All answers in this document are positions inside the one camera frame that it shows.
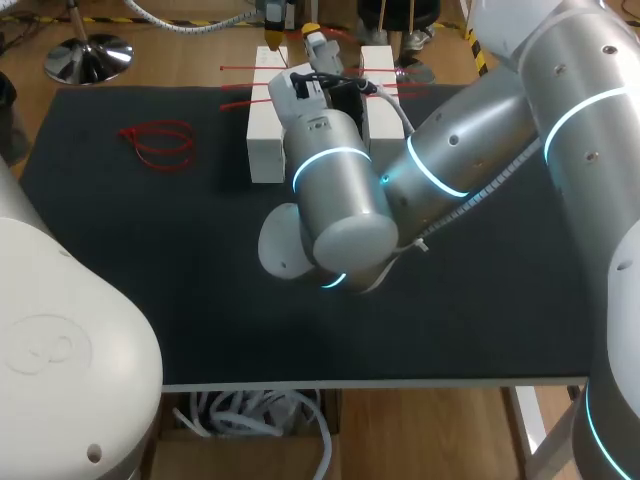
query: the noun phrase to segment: white foam block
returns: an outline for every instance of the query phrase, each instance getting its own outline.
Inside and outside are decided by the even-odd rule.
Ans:
[[[393,53],[389,45],[362,47],[360,68],[364,69],[364,76],[368,80],[378,85],[396,83]],[[391,94],[398,93],[396,87],[385,87],[385,90]],[[380,97],[370,96],[365,100],[363,136],[374,169],[379,173],[382,173],[404,148],[402,120],[393,107]]]
[[[287,59],[287,48],[280,47],[282,57]],[[256,67],[283,67],[282,57],[268,47],[258,47]],[[256,69],[253,83],[267,84],[282,70]],[[267,85],[256,85],[251,91],[251,100],[271,98]],[[252,103],[247,125],[247,152],[253,183],[284,182],[284,154],[282,152],[283,128],[271,102]]]

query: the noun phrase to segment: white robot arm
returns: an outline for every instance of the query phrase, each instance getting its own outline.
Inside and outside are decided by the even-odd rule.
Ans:
[[[49,234],[0,161],[0,478],[128,480],[162,388],[144,315]]]
[[[574,456],[585,479],[640,478],[640,42],[599,0],[481,0],[473,15],[503,66],[435,111],[386,171],[342,112],[287,126],[295,204],[267,218],[263,264],[371,290],[416,238],[469,211],[541,145],[601,319]],[[280,249],[276,229],[290,234]]]

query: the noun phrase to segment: floor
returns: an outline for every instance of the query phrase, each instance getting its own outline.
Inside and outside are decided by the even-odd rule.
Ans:
[[[191,18],[210,18],[201,2],[157,0],[165,15],[172,8]],[[218,4],[222,16],[246,9],[241,0]],[[37,2],[43,14],[60,13],[61,2]],[[628,2],[640,14],[640,0]],[[610,4],[619,9],[620,0]],[[321,21],[330,21],[331,5],[321,2]],[[85,15],[125,16],[122,4],[115,0],[87,2]],[[348,17],[353,23],[354,16]],[[462,22],[458,0],[444,0],[441,20]],[[254,47],[263,44],[262,31],[251,27],[234,28],[215,35],[180,37],[149,26],[88,25],[89,32],[109,32],[123,36],[135,48],[135,61],[124,75],[109,82],[115,85],[218,86],[251,81],[249,71],[221,70],[221,65],[253,64]],[[6,28],[11,37],[19,30]],[[56,43],[70,36],[68,25],[52,25],[19,49],[0,57],[0,70],[16,85],[18,108],[26,131],[35,138],[49,103],[60,86],[42,71],[42,60]],[[356,63],[357,47],[343,42],[345,63]],[[298,42],[290,45],[291,59],[301,61]],[[439,29],[434,41],[419,58],[434,71],[439,83],[466,84],[477,77],[467,41],[460,32]],[[22,165],[14,168],[20,175]],[[564,387],[537,389],[550,429],[569,404]],[[518,476],[516,452],[511,439],[507,414],[499,389],[434,390],[350,390],[343,395],[340,435],[342,478],[369,480],[406,479],[514,479]],[[562,473],[564,480],[577,478],[571,468]]]

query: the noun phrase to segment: person's foot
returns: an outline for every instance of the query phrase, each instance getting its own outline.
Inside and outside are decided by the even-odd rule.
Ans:
[[[422,50],[424,45],[433,39],[435,33],[436,30],[432,26],[424,30],[414,30],[413,33],[407,33],[403,42],[404,49],[413,52]]]
[[[358,26],[356,27],[356,38],[363,45],[389,45],[389,39],[387,37],[386,30],[382,30],[379,32],[377,28],[368,29],[361,19],[358,19]]]

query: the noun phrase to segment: screw hole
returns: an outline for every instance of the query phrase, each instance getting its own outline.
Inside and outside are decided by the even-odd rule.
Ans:
[[[559,77],[566,71],[567,71],[567,66],[564,63],[561,63],[560,65],[556,65],[556,68],[553,69],[553,72],[556,74],[556,77]]]
[[[587,163],[593,163],[598,159],[598,156],[599,156],[598,152],[589,152],[584,156],[584,160]]]
[[[89,448],[87,448],[87,458],[91,463],[98,463],[102,459],[102,449],[100,445],[96,445],[95,443],[89,445]]]
[[[624,262],[620,263],[620,265],[618,265],[618,271],[626,270],[631,265],[633,265],[633,260],[625,260]]]

